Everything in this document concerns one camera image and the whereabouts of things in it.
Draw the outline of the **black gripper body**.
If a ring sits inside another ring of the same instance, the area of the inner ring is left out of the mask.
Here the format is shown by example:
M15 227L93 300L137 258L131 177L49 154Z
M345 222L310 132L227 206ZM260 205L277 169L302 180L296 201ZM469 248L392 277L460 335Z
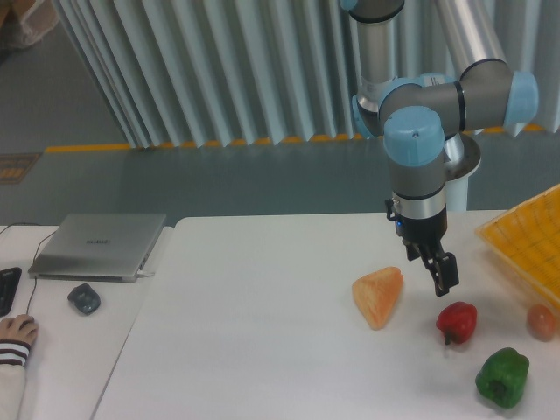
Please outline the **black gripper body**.
M447 229L446 207L435 215L421 219L398 213L394 199L386 199L385 207L387 219L395 223L396 234L402 238L409 261L421 258L424 262L431 262L445 258L441 239Z

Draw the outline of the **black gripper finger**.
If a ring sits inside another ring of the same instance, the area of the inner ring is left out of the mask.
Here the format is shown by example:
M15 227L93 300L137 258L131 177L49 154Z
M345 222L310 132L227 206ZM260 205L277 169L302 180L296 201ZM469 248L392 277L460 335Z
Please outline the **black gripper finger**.
M444 253L434 261L434 284L437 297L449 293L450 288L459 284L459 273L456 257L452 253Z
M431 248L424 244L418 244L416 246L419 257L422 259L423 266L430 272L432 280L434 282L434 288L438 289L438 269L435 264L434 255Z

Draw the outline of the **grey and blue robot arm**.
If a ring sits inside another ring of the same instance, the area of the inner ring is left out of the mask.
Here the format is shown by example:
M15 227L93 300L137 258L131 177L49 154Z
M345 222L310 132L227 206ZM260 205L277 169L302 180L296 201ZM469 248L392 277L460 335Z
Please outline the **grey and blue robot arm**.
M447 229L445 144L468 142L467 132L528 123L539 93L532 73L514 71L480 1L435 4L457 78L439 73L397 75L395 23L402 1L344 1L356 23L360 87L353 117L364 137L382 137L392 195L387 217L409 260L421 260L438 296L459 283L455 256L441 244Z

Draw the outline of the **striped cuff white sleeve forearm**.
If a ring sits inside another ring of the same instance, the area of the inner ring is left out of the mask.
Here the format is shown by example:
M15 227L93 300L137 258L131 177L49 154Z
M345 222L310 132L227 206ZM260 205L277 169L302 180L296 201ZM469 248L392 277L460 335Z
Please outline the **striped cuff white sleeve forearm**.
M17 419L25 392L25 364L31 347L23 341L1 340L1 418Z

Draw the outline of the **person's hand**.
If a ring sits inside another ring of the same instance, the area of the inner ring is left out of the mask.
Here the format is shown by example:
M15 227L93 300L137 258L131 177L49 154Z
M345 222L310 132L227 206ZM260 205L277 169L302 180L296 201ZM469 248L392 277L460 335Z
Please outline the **person's hand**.
M26 314L4 318L0 324L0 339L25 343L32 346L38 337L39 325L34 317Z

